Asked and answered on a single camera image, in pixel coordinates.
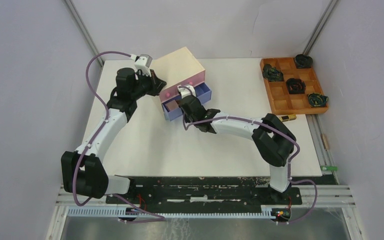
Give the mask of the rose gold lipstick tube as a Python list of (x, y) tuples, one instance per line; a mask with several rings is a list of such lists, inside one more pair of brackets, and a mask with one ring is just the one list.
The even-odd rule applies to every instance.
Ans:
[(320, 137), (321, 137), (321, 140), (322, 140), (323, 148), (326, 151), (328, 151), (330, 149), (330, 146), (329, 146), (328, 139), (327, 139), (326, 135), (324, 133), (321, 133)]

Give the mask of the cream drawer organizer cabinet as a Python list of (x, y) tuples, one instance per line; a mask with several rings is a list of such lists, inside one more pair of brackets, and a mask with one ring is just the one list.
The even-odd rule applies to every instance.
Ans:
[(164, 88), (179, 86), (185, 79), (206, 71), (187, 47), (153, 60), (150, 68), (155, 71), (158, 78), (166, 81)]

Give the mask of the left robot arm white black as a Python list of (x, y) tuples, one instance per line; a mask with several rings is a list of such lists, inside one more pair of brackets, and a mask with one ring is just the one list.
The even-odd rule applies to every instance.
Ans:
[(125, 203), (136, 200), (138, 191), (128, 177), (109, 176), (103, 159), (120, 130), (137, 109), (137, 101), (145, 96), (158, 96), (166, 82), (153, 69), (145, 74), (129, 67), (117, 71), (116, 86), (105, 104), (105, 113), (94, 132), (74, 151), (61, 157), (63, 188), (90, 198), (118, 194)]

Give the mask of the brown square blush compact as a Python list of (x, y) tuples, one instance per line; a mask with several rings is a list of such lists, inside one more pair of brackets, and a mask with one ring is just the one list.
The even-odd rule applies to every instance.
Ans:
[(167, 102), (165, 104), (165, 106), (166, 106), (168, 112), (172, 112), (172, 111), (179, 108), (179, 105), (178, 105), (176, 100), (172, 100), (170, 102)]

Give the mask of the green lipstick tube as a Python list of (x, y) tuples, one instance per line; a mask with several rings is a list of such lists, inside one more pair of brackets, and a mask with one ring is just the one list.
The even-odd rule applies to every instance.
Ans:
[(330, 172), (336, 172), (338, 170), (336, 166), (332, 166), (332, 165), (321, 166), (320, 169), (322, 171), (330, 171)]

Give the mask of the purple wide drawer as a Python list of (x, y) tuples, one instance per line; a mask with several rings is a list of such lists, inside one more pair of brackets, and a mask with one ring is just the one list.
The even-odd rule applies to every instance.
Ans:
[[(205, 104), (209, 102), (212, 98), (212, 90), (205, 84), (202, 83), (196, 87), (194, 87), (195, 92), (196, 92), (196, 97), (200, 100), (201, 104)], [(163, 110), (163, 115), (166, 121), (173, 121), (183, 115), (182, 110), (178, 107), (174, 111), (168, 111), (166, 108), (166, 103), (170, 101), (176, 100), (177, 102), (181, 99), (181, 96), (178, 95), (174, 98), (172, 98), (169, 101), (166, 101), (161, 104), (161, 108)]]

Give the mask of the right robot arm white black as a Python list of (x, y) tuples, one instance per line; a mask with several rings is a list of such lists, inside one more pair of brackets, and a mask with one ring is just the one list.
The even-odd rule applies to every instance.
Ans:
[(294, 134), (276, 115), (268, 113), (259, 119), (229, 115), (219, 109), (206, 109), (193, 95), (179, 100), (178, 106), (186, 129), (195, 126), (203, 133), (228, 134), (252, 141), (269, 164), (269, 199), (282, 204), (289, 198), (291, 161), (301, 149)]

